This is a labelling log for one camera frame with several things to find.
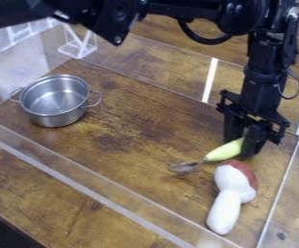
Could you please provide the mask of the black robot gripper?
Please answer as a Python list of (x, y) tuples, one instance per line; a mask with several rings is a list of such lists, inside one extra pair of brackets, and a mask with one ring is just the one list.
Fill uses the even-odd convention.
[(295, 74), (290, 66), (299, 54), (294, 33), (248, 35), (248, 61), (243, 67), (243, 84), (239, 93), (220, 91), (216, 110), (224, 115), (224, 142), (243, 136), (240, 158), (256, 155), (266, 142), (280, 144), (290, 121), (278, 112), (280, 100), (291, 100), (283, 94), (288, 77)]

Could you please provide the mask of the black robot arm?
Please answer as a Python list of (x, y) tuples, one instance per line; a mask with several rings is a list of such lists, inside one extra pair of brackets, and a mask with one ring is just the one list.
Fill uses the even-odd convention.
[(174, 18), (203, 45), (247, 37), (242, 90), (223, 90), (218, 104), (224, 141), (243, 139), (242, 158), (256, 155), (268, 141), (279, 144), (290, 122), (278, 106), (299, 54), (296, 0), (0, 0), (0, 28), (51, 17), (82, 25), (115, 46), (148, 15)]

